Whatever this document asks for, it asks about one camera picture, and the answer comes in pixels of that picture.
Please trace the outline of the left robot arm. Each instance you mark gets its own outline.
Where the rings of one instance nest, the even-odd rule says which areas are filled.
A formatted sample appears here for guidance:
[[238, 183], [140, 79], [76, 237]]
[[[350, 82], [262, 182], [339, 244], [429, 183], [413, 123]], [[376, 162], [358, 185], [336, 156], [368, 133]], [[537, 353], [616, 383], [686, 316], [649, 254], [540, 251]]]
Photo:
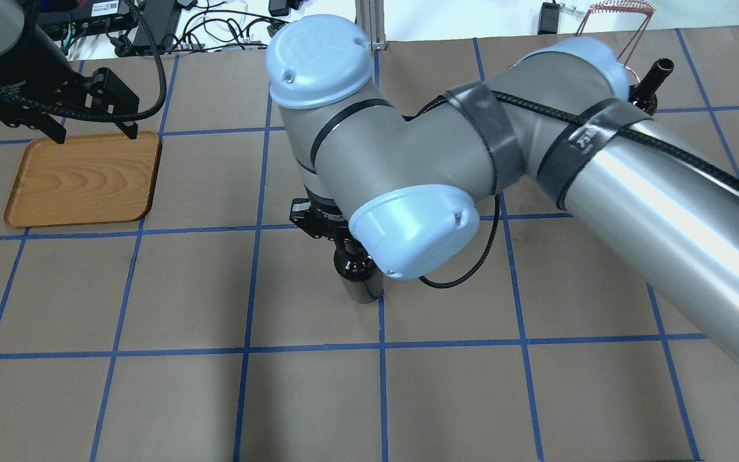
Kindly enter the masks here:
[[52, 141], [65, 141], [59, 117], [129, 115], [139, 97], [115, 73], [100, 68], [92, 76], [77, 73], [64, 52], [20, 3], [0, 1], [0, 122], [25, 126]]

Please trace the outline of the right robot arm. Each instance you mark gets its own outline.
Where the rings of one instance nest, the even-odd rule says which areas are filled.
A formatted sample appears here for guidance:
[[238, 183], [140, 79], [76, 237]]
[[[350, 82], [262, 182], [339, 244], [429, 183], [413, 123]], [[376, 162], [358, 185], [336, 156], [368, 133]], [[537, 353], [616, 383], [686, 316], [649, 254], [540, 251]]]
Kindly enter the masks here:
[[311, 204], [382, 274], [442, 266], [474, 237], [476, 203], [529, 176], [739, 363], [739, 179], [629, 101], [610, 47], [565, 39], [407, 118], [373, 82], [369, 44], [311, 15], [265, 65]]

